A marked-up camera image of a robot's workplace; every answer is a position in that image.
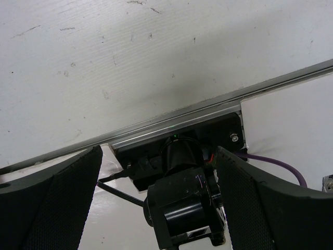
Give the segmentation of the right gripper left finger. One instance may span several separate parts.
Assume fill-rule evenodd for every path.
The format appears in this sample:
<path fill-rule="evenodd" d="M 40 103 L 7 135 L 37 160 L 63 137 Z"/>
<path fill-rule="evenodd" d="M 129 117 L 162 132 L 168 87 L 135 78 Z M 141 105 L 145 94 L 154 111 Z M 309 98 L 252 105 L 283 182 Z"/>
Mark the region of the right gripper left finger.
<path fill-rule="evenodd" d="M 78 249 L 102 162 L 100 146 L 1 184 L 1 249 Z"/>

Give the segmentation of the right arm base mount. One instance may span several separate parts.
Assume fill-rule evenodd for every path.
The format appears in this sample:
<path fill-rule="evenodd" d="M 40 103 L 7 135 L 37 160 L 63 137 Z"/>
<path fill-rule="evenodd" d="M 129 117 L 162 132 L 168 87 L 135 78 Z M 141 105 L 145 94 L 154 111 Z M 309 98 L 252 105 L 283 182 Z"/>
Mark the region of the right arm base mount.
<path fill-rule="evenodd" d="M 177 139 L 199 146 L 204 161 L 212 159 L 218 146 L 232 153 L 245 146 L 241 118 L 236 112 L 122 146 L 116 149 L 116 159 L 123 169 L 129 170 L 128 176 L 139 191 L 147 190 L 165 176 L 166 144 Z"/>

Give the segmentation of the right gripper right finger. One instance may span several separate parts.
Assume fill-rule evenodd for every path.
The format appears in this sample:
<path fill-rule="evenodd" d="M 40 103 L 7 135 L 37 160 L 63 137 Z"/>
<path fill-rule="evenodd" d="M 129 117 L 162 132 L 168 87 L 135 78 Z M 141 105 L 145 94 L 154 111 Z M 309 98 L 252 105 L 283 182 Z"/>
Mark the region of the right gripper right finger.
<path fill-rule="evenodd" d="M 218 147 L 233 249 L 332 249 L 332 194 L 278 178 Z"/>

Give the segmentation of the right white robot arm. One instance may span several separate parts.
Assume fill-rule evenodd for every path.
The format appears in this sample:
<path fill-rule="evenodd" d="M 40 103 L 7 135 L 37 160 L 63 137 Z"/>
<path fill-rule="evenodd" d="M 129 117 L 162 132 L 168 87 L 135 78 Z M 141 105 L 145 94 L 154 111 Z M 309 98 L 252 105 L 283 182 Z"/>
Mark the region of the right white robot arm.
<path fill-rule="evenodd" d="M 209 162 L 196 141 L 169 138 L 162 178 L 144 201 L 111 188 L 129 169 L 98 177 L 103 152 L 92 147 L 56 165 L 1 184 L 1 249 L 77 249 L 96 187 L 141 207 L 160 249 L 228 230 L 233 249 L 332 249 L 332 194 L 293 184 L 218 147 Z"/>

